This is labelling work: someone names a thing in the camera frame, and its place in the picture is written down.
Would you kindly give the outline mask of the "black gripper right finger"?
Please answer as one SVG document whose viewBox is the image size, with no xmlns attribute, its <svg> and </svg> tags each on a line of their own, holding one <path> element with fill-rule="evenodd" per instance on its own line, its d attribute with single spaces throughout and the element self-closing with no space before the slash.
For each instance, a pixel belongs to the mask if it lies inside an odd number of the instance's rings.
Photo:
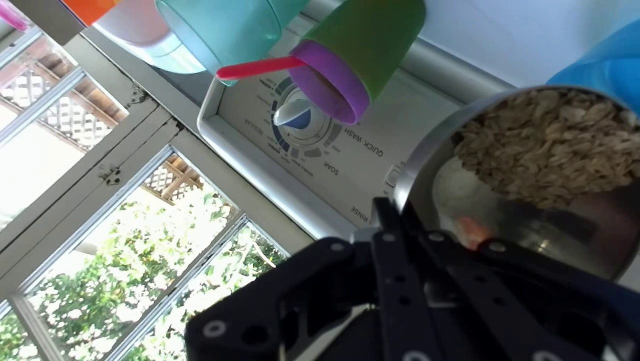
<svg viewBox="0 0 640 361">
<path fill-rule="evenodd" d="M 549 331 L 527 301 L 543 292 L 532 283 L 518 279 L 521 292 L 511 291 L 499 274 L 500 266 L 488 266 L 478 253 L 460 248 L 450 234 L 426 232 L 412 210 L 402 210 L 407 224 L 419 234 L 431 261 L 447 274 L 464 303 L 482 320 L 490 339 L 511 361 L 588 361 L 590 354 L 579 344 Z"/>
</svg>

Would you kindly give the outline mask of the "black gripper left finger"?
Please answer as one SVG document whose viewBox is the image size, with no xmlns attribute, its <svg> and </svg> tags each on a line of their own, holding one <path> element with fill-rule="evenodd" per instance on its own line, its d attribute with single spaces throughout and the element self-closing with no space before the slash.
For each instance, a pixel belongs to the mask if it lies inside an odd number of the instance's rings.
<svg viewBox="0 0 640 361">
<path fill-rule="evenodd" d="M 381 229 L 373 240 L 385 361 L 445 361 L 443 343 L 411 264 L 400 212 L 388 198 L 376 198 Z"/>
</svg>

